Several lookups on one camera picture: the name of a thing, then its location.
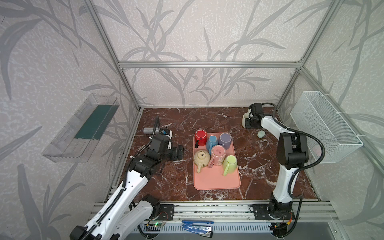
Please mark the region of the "pink mug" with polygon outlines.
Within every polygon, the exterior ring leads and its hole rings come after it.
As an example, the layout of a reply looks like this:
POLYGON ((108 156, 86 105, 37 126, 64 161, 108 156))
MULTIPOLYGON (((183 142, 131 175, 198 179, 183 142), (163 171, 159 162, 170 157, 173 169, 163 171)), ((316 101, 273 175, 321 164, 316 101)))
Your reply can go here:
POLYGON ((220 145, 216 145, 212 149, 211 160, 208 163, 208 168, 213 166, 222 166, 226 157, 226 149, 220 145))

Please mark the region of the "white mug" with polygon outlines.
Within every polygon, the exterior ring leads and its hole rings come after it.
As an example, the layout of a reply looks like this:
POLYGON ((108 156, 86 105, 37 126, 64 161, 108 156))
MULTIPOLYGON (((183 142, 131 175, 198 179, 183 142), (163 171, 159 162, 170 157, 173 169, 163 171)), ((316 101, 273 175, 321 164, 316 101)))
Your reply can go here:
POLYGON ((249 112, 246 112, 243 114, 243 117, 242 117, 242 126, 243 128, 246 128, 246 119, 249 118, 249 112))

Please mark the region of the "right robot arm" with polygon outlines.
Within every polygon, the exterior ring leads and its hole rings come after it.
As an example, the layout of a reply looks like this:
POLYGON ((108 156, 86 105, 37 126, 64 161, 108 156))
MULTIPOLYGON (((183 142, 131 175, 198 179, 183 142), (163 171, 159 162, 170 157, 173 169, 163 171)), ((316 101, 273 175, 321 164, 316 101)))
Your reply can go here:
POLYGON ((277 185, 272 193, 268 211, 276 215, 292 208, 293 190, 299 172, 312 168, 325 158, 325 146, 316 137, 292 129, 281 123, 275 116, 276 109, 271 114, 265 113, 263 106, 273 103, 254 103, 248 108, 248 116, 244 117, 243 127, 246 129, 266 129, 278 140, 277 160, 280 165, 277 185), (320 147, 320 157, 310 165, 307 138, 314 140, 320 147))

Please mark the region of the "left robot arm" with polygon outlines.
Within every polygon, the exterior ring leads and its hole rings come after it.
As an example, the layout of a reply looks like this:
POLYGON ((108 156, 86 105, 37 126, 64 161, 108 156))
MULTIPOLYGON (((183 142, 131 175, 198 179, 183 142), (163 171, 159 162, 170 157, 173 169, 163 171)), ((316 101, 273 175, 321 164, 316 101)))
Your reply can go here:
POLYGON ((83 226, 76 226, 71 240, 123 240, 140 223, 154 218, 160 210, 160 200, 145 196, 133 209, 129 206, 136 195, 168 160, 180 160, 183 146, 175 147, 172 131, 161 131, 131 157, 123 182, 102 209, 83 226))

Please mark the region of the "purple mug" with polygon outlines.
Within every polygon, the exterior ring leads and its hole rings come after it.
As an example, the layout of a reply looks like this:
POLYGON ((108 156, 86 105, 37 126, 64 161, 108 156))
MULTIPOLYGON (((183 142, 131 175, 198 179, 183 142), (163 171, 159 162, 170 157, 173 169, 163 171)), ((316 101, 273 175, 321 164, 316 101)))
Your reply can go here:
POLYGON ((229 133, 222 133, 219 136, 218 145, 228 150, 231 144, 232 144, 232 136, 229 133))

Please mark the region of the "red mug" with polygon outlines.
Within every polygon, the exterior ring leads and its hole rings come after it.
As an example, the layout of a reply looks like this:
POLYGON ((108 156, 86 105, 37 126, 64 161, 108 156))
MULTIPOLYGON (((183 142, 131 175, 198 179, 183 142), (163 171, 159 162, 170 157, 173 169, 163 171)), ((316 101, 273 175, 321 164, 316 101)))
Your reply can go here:
POLYGON ((197 149, 198 147, 205 146, 207 144, 208 134, 205 130, 197 130, 194 135, 194 147, 197 149))

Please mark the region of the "blue mug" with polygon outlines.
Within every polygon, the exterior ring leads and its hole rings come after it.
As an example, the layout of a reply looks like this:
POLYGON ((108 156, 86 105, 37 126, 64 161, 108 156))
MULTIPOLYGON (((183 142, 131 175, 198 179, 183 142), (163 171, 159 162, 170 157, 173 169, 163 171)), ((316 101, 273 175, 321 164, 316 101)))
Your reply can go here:
POLYGON ((216 146, 217 144, 218 144, 218 138, 214 135, 210 135, 207 139, 207 144, 206 144, 206 148, 209 154, 212 153, 213 147, 216 146))

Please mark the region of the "green mug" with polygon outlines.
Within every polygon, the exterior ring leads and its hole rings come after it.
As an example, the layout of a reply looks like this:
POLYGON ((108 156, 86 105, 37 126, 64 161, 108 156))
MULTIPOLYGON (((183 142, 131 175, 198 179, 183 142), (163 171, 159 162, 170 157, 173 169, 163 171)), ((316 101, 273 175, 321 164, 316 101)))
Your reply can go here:
POLYGON ((232 174, 238 166, 237 158, 234 155, 226 156, 223 162, 223 176, 227 176, 228 174, 232 174))

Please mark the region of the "silver metal cylinder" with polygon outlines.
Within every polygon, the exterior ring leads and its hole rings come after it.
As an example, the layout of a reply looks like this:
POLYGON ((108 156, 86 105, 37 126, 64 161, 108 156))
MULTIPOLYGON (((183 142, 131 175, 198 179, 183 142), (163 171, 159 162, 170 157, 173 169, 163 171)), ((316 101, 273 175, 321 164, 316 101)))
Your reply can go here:
POLYGON ((153 132, 155 132, 155 134, 157 134, 158 130, 154 130, 154 128, 144 128, 143 129, 144 135, 151 135, 153 132))

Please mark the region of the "beige teapot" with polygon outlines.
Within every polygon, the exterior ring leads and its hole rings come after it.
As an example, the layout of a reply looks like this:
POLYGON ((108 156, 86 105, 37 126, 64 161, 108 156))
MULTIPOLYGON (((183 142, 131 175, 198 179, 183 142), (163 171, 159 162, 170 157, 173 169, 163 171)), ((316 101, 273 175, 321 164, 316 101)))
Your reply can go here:
POLYGON ((194 164, 197 167, 197 173, 201 172, 201 169, 206 167, 211 160, 211 156, 206 150, 198 150, 194 154, 194 164))

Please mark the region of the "pink object in basket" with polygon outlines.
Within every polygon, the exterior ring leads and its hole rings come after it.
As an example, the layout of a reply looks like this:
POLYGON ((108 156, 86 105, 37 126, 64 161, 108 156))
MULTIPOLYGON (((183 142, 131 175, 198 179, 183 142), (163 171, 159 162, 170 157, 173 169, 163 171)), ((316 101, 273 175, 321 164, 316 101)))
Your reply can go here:
POLYGON ((324 153, 324 157, 323 157, 323 161, 326 159, 326 149, 324 149, 324 151, 322 151, 322 148, 321 148, 321 146, 319 146, 319 145, 315 145, 314 146, 314 158, 316 159, 316 160, 318 160, 320 157, 321 157, 321 155, 322 155, 322 153, 324 153))

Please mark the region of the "green circuit board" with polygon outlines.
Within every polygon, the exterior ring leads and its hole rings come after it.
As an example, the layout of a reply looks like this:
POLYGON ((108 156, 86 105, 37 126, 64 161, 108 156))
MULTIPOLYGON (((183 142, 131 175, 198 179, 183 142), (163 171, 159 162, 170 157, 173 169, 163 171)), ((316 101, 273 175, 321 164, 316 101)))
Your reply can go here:
POLYGON ((147 223, 146 226, 148 228, 160 228, 160 227, 165 226, 166 223, 167 223, 166 221, 162 221, 162 222, 155 221, 155 222, 147 223))

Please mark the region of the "blue stapler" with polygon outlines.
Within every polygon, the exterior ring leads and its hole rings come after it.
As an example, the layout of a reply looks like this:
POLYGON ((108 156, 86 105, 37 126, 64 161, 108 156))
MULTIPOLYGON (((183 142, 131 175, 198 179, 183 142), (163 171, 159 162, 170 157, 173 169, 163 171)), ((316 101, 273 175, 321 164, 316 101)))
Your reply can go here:
POLYGON ((213 237, 213 221, 197 221, 197 220, 183 220, 182 229, 197 234, 201 237, 213 237))

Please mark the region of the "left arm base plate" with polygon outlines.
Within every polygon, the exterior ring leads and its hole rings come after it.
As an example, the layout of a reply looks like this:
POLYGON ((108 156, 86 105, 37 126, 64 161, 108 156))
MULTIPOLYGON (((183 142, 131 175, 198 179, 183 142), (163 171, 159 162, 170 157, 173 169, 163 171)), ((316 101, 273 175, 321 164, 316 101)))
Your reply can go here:
POLYGON ((173 204, 160 204, 153 208, 151 220, 156 221, 172 221, 175 213, 175 205, 173 204))

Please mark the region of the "clear plastic wall shelf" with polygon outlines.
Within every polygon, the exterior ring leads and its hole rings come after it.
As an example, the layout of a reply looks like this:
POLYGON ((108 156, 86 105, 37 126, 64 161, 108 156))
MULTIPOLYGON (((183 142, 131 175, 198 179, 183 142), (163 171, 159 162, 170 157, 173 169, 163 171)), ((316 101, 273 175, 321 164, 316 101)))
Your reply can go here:
POLYGON ((86 163, 120 104, 117 97, 90 94, 42 155, 54 163, 86 163))

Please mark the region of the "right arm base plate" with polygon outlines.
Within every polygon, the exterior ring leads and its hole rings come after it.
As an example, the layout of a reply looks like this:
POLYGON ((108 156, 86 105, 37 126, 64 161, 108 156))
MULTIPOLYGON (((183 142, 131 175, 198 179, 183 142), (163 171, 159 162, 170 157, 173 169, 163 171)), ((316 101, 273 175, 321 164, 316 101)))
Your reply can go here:
POLYGON ((292 203, 286 204, 253 204, 250 206, 255 220, 264 221, 290 221, 296 218, 292 203))

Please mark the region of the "aluminium mounting rail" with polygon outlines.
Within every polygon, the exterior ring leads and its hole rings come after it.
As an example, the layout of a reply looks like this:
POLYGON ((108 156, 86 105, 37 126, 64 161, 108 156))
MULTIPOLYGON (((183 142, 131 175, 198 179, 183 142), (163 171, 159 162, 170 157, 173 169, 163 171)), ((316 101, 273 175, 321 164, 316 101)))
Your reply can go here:
MULTIPOLYGON (((274 220, 268 214, 257 213, 258 219, 251 211, 252 205, 264 205, 268 201, 168 201, 162 205, 174 205, 168 214, 168 223, 180 223, 182 220, 208 220, 216 223, 253 223, 253 222, 287 222, 291 215, 274 220)), ((340 219, 330 202, 303 200, 298 222, 339 222, 340 219)))

